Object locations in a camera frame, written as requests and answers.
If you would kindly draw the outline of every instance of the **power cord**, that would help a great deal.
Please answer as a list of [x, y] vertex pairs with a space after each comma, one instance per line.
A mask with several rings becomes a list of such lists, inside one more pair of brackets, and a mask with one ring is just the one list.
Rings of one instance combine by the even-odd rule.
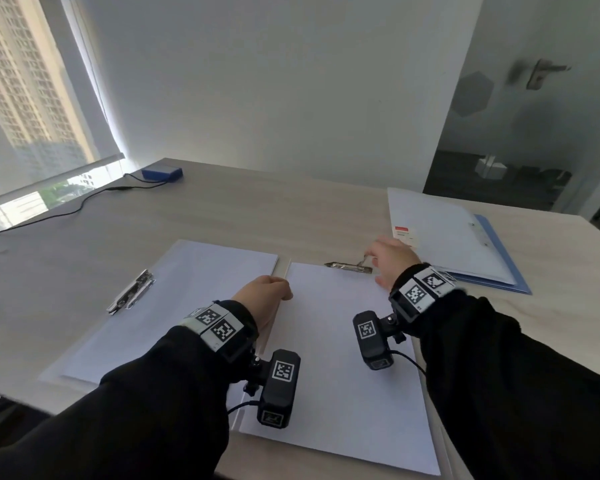
[[411, 357], [409, 357], [407, 354], [403, 354], [402, 352], [398, 351], [398, 350], [389, 350], [390, 353], [394, 354], [394, 355], [400, 355], [402, 357], [404, 357], [405, 359], [407, 359], [409, 362], [411, 362], [412, 364], [414, 364], [421, 372], [423, 376], [426, 376], [427, 373], [424, 371], [424, 369], [420, 366], [420, 364], [418, 364], [414, 359], [412, 359]]
[[259, 401], [247, 401], [245, 403], [242, 404], [238, 404], [237, 406], [232, 407], [229, 411], [227, 411], [227, 414], [231, 414], [232, 412], [236, 411], [236, 409], [240, 409], [243, 406], [257, 406], [260, 402]]
[[[156, 182], [150, 182], [149, 180], [140, 180], [140, 178], [138, 178], [138, 177], [134, 177], [134, 178], [136, 180], [140, 181], [140, 182], [144, 182], [144, 183], [147, 183], [147, 184], [155, 184], [156, 183]], [[94, 193], [92, 193], [90, 195], [87, 195], [87, 197], [85, 197], [82, 200], [82, 202], [80, 202], [80, 207], [78, 207], [75, 210], [72, 210], [71, 212], [66, 212], [64, 214], [56, 214], [55, 216], [44, 217], [43, 219], [39, 219], [37, 221], [27, 222], [26, 224], [20, 224], [18, 226], [9, 227], [8, 229], [0, 230], [0, 234], [2, 234], [3, 232], [8, 232], [10, 230], [19, 229], [21, 227], [30, 226], [32, 224], [37, 224], [37, 223], [42, 222], [42, 221], [47, 221], [49, 219], [55, 219], [56, 217], [64, 217], [64, 216], [70, 216], [72, 214], [77, 214], [78, 212], [80, 212], [82, 210], [82, 208], [84, 207], [85, 202], [87, 202], [88, 199], [90, 199], [91, 197], [95, 197], [96, 195], [101, 194], [103, 192], [108, 192], [108, 191], [112, 191], [112, 190], [124, 191], [124, 190], [131, 190], [131, 189], [154, 189], [156, 187], [161, 187], [161, 186], [166, 185], [166, 184], [168, 184], [168, 182], [160, 182], [157, 185], [152, 185], [151, 187], [143, 187], [142, 185], [130, 185], [130, 186], [108, 187], [106, 189], [100, 189], [97, 192], [94, 192]]]

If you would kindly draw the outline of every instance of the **blue clipboard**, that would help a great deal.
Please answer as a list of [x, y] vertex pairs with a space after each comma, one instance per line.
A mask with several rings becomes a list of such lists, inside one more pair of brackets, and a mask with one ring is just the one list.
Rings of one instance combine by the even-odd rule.
[[499, 252], [500, 256], [502, 256], [502, 259], [504, 259], [504, 262], [506, 263], [511, 274], [513, 275], [513, 279], [516, 281], [516, 284], [509, 285], [507, 283], [501, 283], [499, 281], [487, 280], [485, 278], [478, 278], [476, 276], [468, 276], [466, 274], [459, 274], [459, 273], [450, 273], [450, 274], [458, 281], [464, 281], [467, 283], [475, 283], [477, 285], [490, 286], [492, 288], [499, 288], [501, 290], [515, 291], [517, 293], [533, 294], [533, 293], [531, 293], [531, 288], [529, 288], [527, 282], [522, 277], [520, 270], [518, 269], [516, 264], [513, 262], [513, 259], [511, 259], [511, 256], [509, 256], [509, 253], [507, 252], [507, 250], [504, 247], [504, 244], [498, 237], [498, 234], [496, 234], [496, 231], [494, 231], [489, 220], [486, 217], [481, 216], [479, 214], [476, 214], [475, 217], [476, 217], [476, 219], [478, 219], [478, 222], [480, 222], [480, 224], [482, 225], [484, 231], [488, 234], [488, 236], [491, 239], [496, 250]]

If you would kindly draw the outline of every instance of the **hand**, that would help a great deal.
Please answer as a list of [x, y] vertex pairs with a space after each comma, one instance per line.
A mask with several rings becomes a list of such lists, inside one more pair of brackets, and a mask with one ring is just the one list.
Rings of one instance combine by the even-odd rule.
[[376, 283], [391, 292], [393, 284], [408, 267], [420, 264], [420, 258], [405, 243], [385, 235], [371, 243], [365, 251], [365, 256], [373, 256], [373, 265], [380, 270]]
[[280, 300], [294, 297], [289, 282], [275, 276], [259, 276], [247, 283], [233, 300], [243, 304], [256, 322], [258, 330], [262, 330], [278, 311]]

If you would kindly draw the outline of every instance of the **clipboard clip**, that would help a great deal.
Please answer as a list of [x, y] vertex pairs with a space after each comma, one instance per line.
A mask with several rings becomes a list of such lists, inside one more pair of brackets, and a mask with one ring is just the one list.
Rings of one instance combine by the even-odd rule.
[[154, 283], [155, 279], [153, 274], [148, 269], [145, 269], [116, 297], [113, 303], [107, 308], [107, 313], [109, 315], [114, 315], [122, 308], [131, 308], [140, 298], [142, 298], [144, 293], [146, 293]]
[[326, 262], [324, 263], [324, 265], [335, 269], [343, 269], [344, 271], [354, 271], [355, 273], [371, 274], [373, 273], [373, 268], [371, 268], [371, 266], [364, 266], [366, 259], [367, 257], [365, 256], [365, 258], [362, 259], [362, 261], [360, 261], [358, 264], [347, 264], [344, 262]]

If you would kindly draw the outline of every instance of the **black sweater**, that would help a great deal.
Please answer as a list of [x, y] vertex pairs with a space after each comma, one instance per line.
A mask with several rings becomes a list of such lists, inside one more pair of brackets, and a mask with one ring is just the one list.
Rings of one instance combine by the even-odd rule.
[[[221, 305], [252, 320], [239, 303]], [[418, 320], [429, 395], [475, 480], [600, 480], [600, 375], [459, 290]], [[228, 442], [232, 374], [190, 329], [173, 327], [0, 449], [0, 479], [207, 479]]]

